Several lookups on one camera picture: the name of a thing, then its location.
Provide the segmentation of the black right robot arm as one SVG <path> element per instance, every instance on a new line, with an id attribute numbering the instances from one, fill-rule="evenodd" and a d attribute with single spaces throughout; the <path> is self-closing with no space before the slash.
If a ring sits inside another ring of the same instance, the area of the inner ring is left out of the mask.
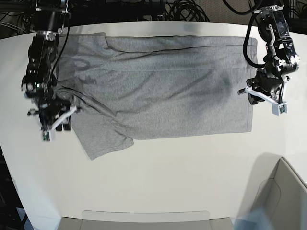
<path id="1" fill-rule="evenodd" d="M 78 111 L 71 101 L 54 93 L 58 83 L 55 69 L 63 53 L 58 50 L 59 38 L 70 17 L 67 0 L 36 1 L 31 24 L 35 36 L 28 49 L 29 62 L 21 89 L 37 106 L 27 114 L 39 117 L 43 134 L 51 130 L 70 131 L 71 115 Z"/>

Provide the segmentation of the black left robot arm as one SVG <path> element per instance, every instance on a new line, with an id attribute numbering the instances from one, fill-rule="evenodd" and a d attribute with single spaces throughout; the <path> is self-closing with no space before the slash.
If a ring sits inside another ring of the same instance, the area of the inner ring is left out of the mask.
<path id="1" fill-rule="evenodd" d="M 248 94 L 251 105 L 268 101 L 283 103 L 288 75 L 298 70 L 299 56 L 290 37 L 289 26 L 283 14 L 282 0 L 257 0 L 245 12 L 235 10 L 227 1 L 224 4 L 237 15 L 251 14 L 243 43 L 246 62 L 256 68 L 256 76 L 247 80 L 247 87 L 238 94 Z M 263 64 L 253 62 L 248 56 L 248 42 L 252 25 L 256 23 L 262 40 L 266 43 L 267 54 Z"/>

